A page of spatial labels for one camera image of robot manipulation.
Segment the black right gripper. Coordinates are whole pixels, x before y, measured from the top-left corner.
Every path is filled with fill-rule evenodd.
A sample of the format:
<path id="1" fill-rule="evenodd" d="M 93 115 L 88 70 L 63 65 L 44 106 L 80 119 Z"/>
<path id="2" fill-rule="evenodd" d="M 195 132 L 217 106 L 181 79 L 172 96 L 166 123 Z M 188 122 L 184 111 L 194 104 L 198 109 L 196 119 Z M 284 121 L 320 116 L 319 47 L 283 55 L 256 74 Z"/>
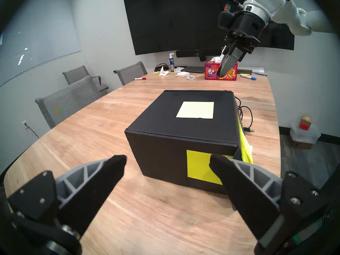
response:
<path id="1" fill-rule="evenodd" d="M 251 54 L 260 44 L 259 38 L 266 28 L 266 22 L 252 12 L 228 13 L 226 25 L 227 45 L 217 71 L 217 77 L 224 77 L 237 62 Z"/>

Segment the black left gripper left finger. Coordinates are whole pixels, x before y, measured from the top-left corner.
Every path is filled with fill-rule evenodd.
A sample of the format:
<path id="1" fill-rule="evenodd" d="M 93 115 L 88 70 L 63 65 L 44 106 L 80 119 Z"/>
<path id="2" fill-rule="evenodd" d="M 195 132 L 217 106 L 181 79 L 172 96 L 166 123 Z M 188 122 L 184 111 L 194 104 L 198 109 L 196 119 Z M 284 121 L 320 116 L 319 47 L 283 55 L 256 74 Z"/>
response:
<path id="1" fill-rule="evenodd" d="M 35 224 L 69 226 L 82 236 L 124 175 L 126 155 L 79 165 L 55 178 L 45 170 L 17 189 L 8 204 Z"/>

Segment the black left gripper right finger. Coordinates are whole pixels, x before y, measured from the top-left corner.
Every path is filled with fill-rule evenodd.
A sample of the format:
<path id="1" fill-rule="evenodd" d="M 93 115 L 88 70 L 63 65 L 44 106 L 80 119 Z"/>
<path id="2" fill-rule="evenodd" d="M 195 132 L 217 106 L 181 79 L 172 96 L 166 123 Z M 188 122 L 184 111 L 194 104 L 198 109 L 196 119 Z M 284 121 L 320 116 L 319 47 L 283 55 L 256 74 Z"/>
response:
<path id="1" fill-rule="evenodd" d="M 257 240 L 255 255 L 322 254 L 330 197 L 295 172 L 266 169 L 213 154 L 210 169 Z"/>

